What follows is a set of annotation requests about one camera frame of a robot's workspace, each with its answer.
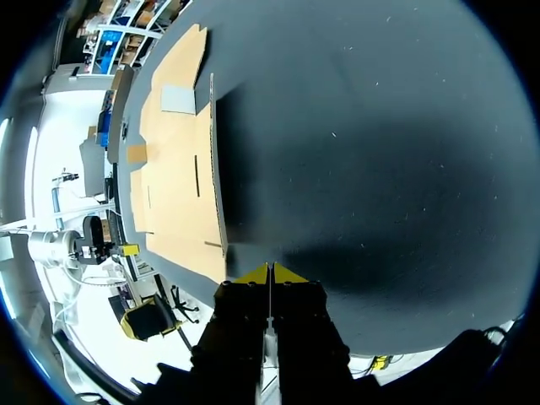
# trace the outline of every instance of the yellow object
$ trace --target yellow object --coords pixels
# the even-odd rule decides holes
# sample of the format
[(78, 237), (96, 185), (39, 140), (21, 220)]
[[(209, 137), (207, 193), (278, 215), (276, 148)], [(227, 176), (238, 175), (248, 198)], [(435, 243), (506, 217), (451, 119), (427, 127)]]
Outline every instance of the yellow object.
[(136, 256), (140, 253), (138, 245), (122, 245), (121, 253), (123, 256)]
[(248, 284), (250, 281), (253, 281), (257, 284), (265, 284), (267, 282), (267, 273), (268, 263), (264, 263), (262, 266), (257, 267), (251, 273), (248, 273), (245, 276), (238, 278), (235, 283)]
[(374, 358), (372, 370), (384, 370), (390, 364), (390, 356), (376, 356)]
[(291, 283), (307, 283), (308, 280), (305, 278), (299, 276), (298, 274), (294, 274), (287, 268), (283, 267), (279, 263), (273, 264), (273, 276), (274, 280), (277, 284), (285, 283), (286, 281), (289, 281)]

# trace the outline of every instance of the cable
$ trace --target cable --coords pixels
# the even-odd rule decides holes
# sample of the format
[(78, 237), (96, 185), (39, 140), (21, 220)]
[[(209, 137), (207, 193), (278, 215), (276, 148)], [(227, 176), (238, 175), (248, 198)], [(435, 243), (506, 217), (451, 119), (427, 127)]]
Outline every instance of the cable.
[(114, 214), (115, 214), (116, 216), (118, 216), (118, 217), (121, 217), (121, 216), (122, 216), (121, 214), (119, 214), (117, 211), (115, 211), (115, 210), (112, 209), (112, 208), (106, 208), (106, 210), (107, 210), (107, 211), (111, 211), (112, 213), (114, 213)]
[(87, 283), (84, 280), (77, 280), (66, 267), (62, 267), (62, 270), (66, 273), (67, 277), (76, 284), (79, 285), (90, 285), (93, 287), (122, 287), (127, 284), (127, 280), (124, 279), (121, 282), (113, 283)]
[(375, 366), (375, 364), (377, 363), (377, 356), (375, 356), (372, 360), (371, 360), (371, 364), (370, 366), (365, 369), (365, 370), (361, 370), (361, 371), (356, 371), (354, 373), (351, 373), (351, 375), (357, 375), (357, 374), (361, 374), (363, 377), (366, 377), (372, 370), (373, 370), (373, 367)]
[(73, 297), (73, 299), (71, 300), (71, 302), (70, 302), (69, 304), (67, 304), (66, 306), (64, 306), (64, 307), (57, 313), (57, 315), (56, 315), (55, 318), (54, 318), (54, 321), (52, 322), (52, 330), (53, 330), (53, 331), (54, 331), (54, 329), (55, 329), (55, 325), (57, 324), (58, 320), (60, 319), (60, 316), (61, 316), (64, 312), (66, 312), (67, 310), (69, 310), (72, 306), (74, 306), (74, 305), (77, 303), (77, 299), (78, 299), (78, 297), (80, 296), (80, 292), (81, 292), (81, 290), (79, 290), (79, 291), (77, 292), (77, 295), (75, 295), (75, 296)]
[(397, 359), (396, 361), (391, 361), (388, 363), (389, 365), (394, 365), (395, 363), (397, 363), (398, 361), (401, 361), (403, 360), (403, 358), (405, 357), (405, 354), (402, 354), (402, 357), (400, 357), (399, 359)]
[(74, 192), (71, 188), (69, 187), (64, 187), (64, 186), (58, 186), (57, 188), (61, 189), (61, 190), (68, 190), (69, 192), (71, 192), (76, 198), (79, 198), (81, 200), (85, 199), (85, 198), (93, 198), (98, 204), (101, 204), (101, 201), (98, 200), (96, 197), (86, 197), (86, 196), (79, 196), (76, 192)]

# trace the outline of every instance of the cardboard sheet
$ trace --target cardboard sheet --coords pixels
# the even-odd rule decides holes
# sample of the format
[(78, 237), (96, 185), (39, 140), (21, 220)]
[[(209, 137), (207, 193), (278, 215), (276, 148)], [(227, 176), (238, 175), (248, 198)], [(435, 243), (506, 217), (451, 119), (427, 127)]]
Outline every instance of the cardboard sheet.
[(193, 25), (155, 70), (141, 111), (140, 132), (146, 144), (130, 148), (128, 160), (146, 159), (131, 173), (131, 200), (135, 229), (146, 232), (147, 249), (220, 283), (225, 279), (227, 238), (213, 79), (210, 102), (198, 114), (161, 108), (164, 87), (193, 90), (206, 36), (206, 29)]

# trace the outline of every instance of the black cable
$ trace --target black cable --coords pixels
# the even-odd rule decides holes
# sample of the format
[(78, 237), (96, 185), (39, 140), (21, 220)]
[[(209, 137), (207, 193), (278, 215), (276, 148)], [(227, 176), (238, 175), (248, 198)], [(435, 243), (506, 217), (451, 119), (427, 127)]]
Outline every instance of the black cable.
[(396, 361), (391, 361), (388, 363), (389, 365), (394, 365), (395, 363), (397, 363), (398, 361), (401, 361), (403, 360), (403, 358), (405, 357), (405, 354), (402, 354), (402, 357), (400, 357), (399, 359), (397, 359)]
[(357, 372), (351, 373), (351, 375), (362, 374), (363, 377), (366, 377), (366, 376), (373, 370), (373, 367), (375, 367), (376, 363), (377, 363), (377, 356), (375, 356), (375, 357), (371, 360), (370, 367), (368, 367), (368, 368), (365, 369), (365, 370), (361, 370), (361, 371), (357, 371)]

